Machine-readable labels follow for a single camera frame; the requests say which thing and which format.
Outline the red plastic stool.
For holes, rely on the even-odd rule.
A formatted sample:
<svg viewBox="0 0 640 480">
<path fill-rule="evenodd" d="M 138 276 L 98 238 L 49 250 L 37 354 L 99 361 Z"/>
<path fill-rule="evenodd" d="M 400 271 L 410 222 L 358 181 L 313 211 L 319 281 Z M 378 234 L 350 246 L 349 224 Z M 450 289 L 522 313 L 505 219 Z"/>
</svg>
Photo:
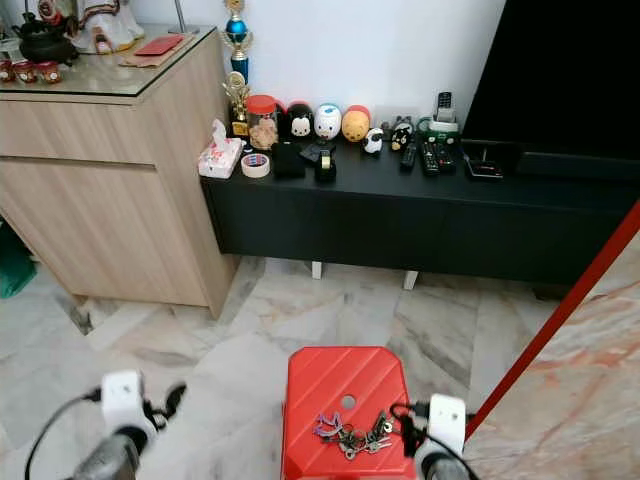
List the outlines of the red plastic stool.
<svg viewBox="0 0 640 480">
<path fill-rule="evenodd" d="M 385 347 L 314 346 L 289 357 L 282 406 L 280 480 L 416 480 L 401 436 L 351 458 L 325 433 L 370 433 L 408 392 L 401 360 Z"/>
</svg>

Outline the marble table with red edge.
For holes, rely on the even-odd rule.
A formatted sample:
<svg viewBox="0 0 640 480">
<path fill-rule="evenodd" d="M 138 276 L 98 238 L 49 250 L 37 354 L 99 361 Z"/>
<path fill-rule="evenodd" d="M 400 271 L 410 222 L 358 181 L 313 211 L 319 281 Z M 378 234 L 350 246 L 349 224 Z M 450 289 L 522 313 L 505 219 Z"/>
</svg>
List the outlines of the marble table with red edge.
<svg viewBox="0 0 640 480">
<path fill-rule="evenodd" d="M 640 480 L 640 200 L 468 425 L 484 480 Z"/>
</svg>

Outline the green plastic bin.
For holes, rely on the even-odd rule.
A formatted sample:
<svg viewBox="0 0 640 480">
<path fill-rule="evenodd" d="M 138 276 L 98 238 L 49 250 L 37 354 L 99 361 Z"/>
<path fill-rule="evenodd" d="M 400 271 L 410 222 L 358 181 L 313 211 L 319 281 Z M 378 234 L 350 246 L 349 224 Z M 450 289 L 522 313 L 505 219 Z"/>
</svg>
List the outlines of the green plastic bin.
<svg viewBox="0 0 640 480">
<path fill-rule="evenodd" d="M 17 296 L 35 278 L 37 268 L 31 251 L 17 232 L 5 221 L 0 224 L 0 296 L 9 300 Z"/>
</svg>

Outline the light wood cabinet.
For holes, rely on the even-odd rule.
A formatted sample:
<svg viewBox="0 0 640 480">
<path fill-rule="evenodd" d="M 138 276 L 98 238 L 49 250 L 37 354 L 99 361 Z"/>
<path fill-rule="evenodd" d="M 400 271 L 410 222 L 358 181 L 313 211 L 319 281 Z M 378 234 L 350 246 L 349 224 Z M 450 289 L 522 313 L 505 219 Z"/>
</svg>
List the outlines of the light wood cabinet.
<svg viewBox="0 0 640 480">
<path fill-rule="evenodd" d="M 58 84 L 0 88 L 0 211 L 78 297 L 205 307 L 236 275 L 197 173 L 227 115 L 218 31 L 156 67 L 84 55 Z"/>
</svg>

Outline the pink white tissue box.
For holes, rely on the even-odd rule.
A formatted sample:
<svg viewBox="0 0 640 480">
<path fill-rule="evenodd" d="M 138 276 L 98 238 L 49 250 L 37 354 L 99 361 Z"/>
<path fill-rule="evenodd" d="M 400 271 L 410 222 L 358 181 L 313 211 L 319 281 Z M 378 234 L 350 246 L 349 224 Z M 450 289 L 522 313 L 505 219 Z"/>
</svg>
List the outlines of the pink white tissue box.
<svg viewBox="0 0 640 480">
<path fill-rule="evenodd" d="M 228 134 L 225 124 L 214 119 L 211 142 L 198 155 L 197 173 L 206 178 L 228 179 L 238 168 L 243 150 L 244 140 Z"/>
</svg>

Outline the black pouch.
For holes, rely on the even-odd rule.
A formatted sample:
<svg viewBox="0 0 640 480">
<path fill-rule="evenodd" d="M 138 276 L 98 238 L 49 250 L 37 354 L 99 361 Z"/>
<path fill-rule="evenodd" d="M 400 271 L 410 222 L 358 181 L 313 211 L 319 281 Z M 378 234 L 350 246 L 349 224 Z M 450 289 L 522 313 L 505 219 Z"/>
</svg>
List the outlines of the black pouch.
<svg viewBox="0 0 640 480">
<path fill-rule="evenodd" d="M 308 169 L 303 147 L 300 143 L 279 142 L 271 148 L 271 174 L 275 179 L 300 179 L 306 177 Z"/>
</svg>

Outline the black tape dispenser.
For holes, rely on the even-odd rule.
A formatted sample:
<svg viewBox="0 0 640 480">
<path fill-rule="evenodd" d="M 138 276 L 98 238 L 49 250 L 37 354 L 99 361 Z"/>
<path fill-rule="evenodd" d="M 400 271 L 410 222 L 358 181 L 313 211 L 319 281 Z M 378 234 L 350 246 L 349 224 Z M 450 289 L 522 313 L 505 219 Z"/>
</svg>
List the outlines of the black tape dispenser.
<svg viewBox="0 0 640 480">
<path fill-rule="evenodd" d="M 317 148 L 314 160 L 314 179 L 317 183 L 333 183 L 337 179 L 337 159 L 334 148 Z"/>
</svg>

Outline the small white animal figurine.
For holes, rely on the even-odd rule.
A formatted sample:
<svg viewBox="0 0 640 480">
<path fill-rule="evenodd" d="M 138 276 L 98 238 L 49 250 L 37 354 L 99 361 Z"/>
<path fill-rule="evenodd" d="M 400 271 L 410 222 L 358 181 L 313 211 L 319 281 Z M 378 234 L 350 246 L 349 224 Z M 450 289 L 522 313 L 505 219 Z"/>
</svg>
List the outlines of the small white animal figurine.
<svg viewBox="0 0 640 480">
<path fill-rule="evenodd" d="M 383 128 L 369 129 L 361 141 L 362 151 L 370 155 L 380 154 L 380 151 L 383 150 L 384 138 L 385 132 Z"/>
</svg>

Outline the red-lidded glass jar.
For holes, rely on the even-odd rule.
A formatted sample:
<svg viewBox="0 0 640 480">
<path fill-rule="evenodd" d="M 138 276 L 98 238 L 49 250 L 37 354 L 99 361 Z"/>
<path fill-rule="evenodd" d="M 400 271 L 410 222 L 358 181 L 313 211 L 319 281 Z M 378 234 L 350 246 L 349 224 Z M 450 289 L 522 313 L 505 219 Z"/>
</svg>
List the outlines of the red-lidded glass jar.
<svg viewBox="0 0 640 480">
<path fill-rule="evenodd" d="M 265 93 L 250 95 L 244 100 L 248 114 L 248 140 L 257 151 L 270 151 L 279 140 L 279 102 Z"/>
</svg>

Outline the small gold trophy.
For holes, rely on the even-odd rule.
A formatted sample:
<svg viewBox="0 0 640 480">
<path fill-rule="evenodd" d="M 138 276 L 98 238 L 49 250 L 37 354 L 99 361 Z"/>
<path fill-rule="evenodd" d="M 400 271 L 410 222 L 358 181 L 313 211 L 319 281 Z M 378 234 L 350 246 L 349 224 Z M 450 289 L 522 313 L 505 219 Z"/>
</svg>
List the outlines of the small gold trophy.
<svg viewBox="0 0 640 480">
<path fill-rule="evenodd" d="M 247 140 L 250 137 L 250 115 L 246 102 L 250 96 L 250 87 L 246 78 L 237 70 L 232 70 L 221 86 L 228 97 L 230 132 L 233 136 Z"/>
</svg>

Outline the black round plush toy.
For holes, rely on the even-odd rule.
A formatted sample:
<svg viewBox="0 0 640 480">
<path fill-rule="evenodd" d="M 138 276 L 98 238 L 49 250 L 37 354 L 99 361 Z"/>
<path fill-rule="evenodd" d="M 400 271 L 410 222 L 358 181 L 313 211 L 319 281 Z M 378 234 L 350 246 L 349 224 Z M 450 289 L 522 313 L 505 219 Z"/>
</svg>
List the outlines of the black round plush toy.
<svg viewBox="0 0 640 480">
<path fill-rule="evenodd" d="M 314 134 L 314 110 L 306 102 L 293 101 L 285 109 L 285 128 L 291 140 L 308 140 Z"/>
</svg>

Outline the white round plush toy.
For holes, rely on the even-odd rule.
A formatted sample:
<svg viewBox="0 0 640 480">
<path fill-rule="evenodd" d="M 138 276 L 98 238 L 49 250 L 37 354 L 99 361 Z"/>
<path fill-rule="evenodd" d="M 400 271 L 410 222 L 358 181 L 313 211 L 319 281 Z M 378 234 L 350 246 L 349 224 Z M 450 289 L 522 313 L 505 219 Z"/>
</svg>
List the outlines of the white round plush toy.
<svg viewBox="0 0 640 480">
<path fill-rule="evenodd" d="M 342 110 L 333 102 L 317 106 L 314 113 L 314 134 L 319 143 L 329 143 L 340 133 Z"/>
</svg>

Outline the flat red box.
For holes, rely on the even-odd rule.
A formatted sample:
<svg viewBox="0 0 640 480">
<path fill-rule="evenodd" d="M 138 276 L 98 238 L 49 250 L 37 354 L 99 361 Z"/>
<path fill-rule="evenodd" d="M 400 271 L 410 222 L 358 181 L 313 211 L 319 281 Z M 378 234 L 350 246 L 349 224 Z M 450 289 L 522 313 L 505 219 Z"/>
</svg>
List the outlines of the flat red box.
<svg viewBox="0 0 640 480">
<path fill-rule="evenodd" d="M 146 45 L 138 47 L 134 51 L 134 55 L 138 58 L 159 58 L 169 54 L 170 51 L 177 49 L 186 41 L 186 35 L 164 35 L 148 41 Z"/>
</svg>

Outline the black cast-iron teapot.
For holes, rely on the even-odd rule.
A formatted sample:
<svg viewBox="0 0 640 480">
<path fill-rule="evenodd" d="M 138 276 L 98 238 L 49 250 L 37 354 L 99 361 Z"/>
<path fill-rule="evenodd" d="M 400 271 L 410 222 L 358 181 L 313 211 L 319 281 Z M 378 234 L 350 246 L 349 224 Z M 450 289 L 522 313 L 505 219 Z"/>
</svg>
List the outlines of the black cast-iron teapot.
<svg viewBox="0 0 640 480">
<path fill-rule="evenodd" d="M 32 12 L 24 12 L 22 18 L 24 23 L 15 26 L 14 31 L 18 36 L 20 54 L 28 61 L 72 65 L 78 59 L 79 52 L 64 35 L 64 27 L 52 26 Z"/>
</svg>

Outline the black television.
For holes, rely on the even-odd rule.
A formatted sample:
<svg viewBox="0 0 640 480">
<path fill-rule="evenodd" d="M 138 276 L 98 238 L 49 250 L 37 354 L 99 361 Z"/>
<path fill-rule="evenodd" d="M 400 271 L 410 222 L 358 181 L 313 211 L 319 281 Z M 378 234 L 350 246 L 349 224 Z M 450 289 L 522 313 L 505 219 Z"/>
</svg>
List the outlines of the black television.
<svg viewBox="0 0 640 480">
<path fill-rule="evenodd" d="M 640 160 L 640 0 L 506 0 L 462 136 Z"/>
</svg>

